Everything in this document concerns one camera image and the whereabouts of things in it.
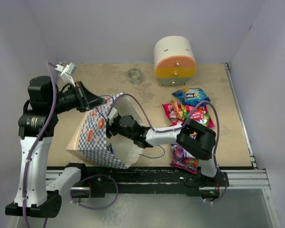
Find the blue m&m's packet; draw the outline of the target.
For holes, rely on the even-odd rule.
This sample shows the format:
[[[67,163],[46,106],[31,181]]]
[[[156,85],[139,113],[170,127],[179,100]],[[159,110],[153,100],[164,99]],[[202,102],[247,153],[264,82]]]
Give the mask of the blue m&m's packet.
[[[111,143],[106,146],[106,149],[107,149],[110,153],[114,153],[113,147],[112,147],[112,144],[111,144]]]

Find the checkered paper bag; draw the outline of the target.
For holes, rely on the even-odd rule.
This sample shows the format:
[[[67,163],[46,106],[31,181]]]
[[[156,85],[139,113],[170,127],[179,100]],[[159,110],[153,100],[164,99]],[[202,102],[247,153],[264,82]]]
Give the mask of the checkered paper bag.
[[[107,118],[114,107],[122,116],[129,114],[138,123],[143,122],[133,107],[129,95],[119,93],[103,95],[103,98],[107,100],[107,103],[84,115],[66,150],[84,162],[93,162],[110,168],[128,169],[140,157],[143,157],[143,149],[121,135],[108,139],[106,137]],[[106,149],[110,143],[114,153]]]

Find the purple snack packet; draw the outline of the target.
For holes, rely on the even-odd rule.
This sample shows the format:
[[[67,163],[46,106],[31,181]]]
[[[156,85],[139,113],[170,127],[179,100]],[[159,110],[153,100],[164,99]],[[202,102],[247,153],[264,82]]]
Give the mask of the purple snack packet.
[[[170,166],[186,170],[197,175],[199,160],[190,155],[178,144],[171,144],[172,162]]]

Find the pink REAL crisps bag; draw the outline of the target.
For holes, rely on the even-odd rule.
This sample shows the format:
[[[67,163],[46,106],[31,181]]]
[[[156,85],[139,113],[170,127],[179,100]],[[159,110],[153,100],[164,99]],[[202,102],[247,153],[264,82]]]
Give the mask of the pink REAL crisps bag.
[[[174,111],[174,108],[173,106],[170,104],[163,104],[162,105],[163,108],[164,108],[164,111],[165,111],[165,114],[166,116],[172,121],[172,126],[174,125],[178,125],[178,124],[181,124],[183,123],[185,120],[180,120],[175,111]],[[190,112],[194,109],[194,106],[189,106],[189,105],[185,105],[186,109],[187,109],[187,112],[188,112],[188,115],[190,114]],[[209,119],[209,128],[214,128],[215,125],[210,117]]]

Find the blue snack bag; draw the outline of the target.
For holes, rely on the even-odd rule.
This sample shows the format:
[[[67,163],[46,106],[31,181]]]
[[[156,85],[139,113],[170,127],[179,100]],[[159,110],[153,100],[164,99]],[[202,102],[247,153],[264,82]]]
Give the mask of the blue snack bag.
[[[183,105],[196,106],[202,101],[210,102],[210,98],[201,88],[184,88],[175,91],[172,95],[181,100]]]

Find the red small candy packet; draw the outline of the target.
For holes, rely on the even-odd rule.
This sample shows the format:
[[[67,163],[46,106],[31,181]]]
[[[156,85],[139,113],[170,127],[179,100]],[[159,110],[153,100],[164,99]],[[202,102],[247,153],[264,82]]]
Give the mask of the red small candy packet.
[[[199,120],[204,119],[204,115],[203,113],[200,113],[200,112],[194,112],[191,116],[191,119],[194,121],[199,121]]]

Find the green Fox's candy bag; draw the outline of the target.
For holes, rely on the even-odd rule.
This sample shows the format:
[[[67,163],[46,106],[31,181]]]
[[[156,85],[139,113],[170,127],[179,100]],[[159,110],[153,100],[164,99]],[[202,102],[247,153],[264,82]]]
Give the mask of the green Fox's candy bag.
[[[209,127],[210,116],[209,116],[209,114],[203,114],[203,115],[204,115],[204,119],[196,121],[196,122],[202,124],[205,127]]]

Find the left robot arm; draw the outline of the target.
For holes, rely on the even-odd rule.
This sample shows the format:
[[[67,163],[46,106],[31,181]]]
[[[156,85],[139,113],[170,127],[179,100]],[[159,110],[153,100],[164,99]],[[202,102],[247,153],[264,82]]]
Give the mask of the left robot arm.
[[[62,204],[62,191],[75,183],[84,186],[88,174],[84,165],[68,165],[49,186],[46,185],[48,153],[58,123],[58,114],[76,109],[87,112],[106,104],[106,100],[89,92],[81,81],[61,92],[49,76],[30,80],[29,100],[18,120],[21,144],[19,188],[12,203],[5,207],[9,216],[54,218]]]

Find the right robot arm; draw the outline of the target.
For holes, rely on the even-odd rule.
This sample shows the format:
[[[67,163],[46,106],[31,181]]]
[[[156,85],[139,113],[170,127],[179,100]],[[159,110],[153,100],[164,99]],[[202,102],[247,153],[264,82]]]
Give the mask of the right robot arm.
[[[106,136],[111,138],[116,135],[132,140],[136,146],[143,149],[177,143],[199,160],[201,178],[205,185],[212,186],[219,180],[219,170],[215,162],[219,134],[194,120],[152,129],[138,124],[131,115],[117,115],[110,118],[106,124]]]

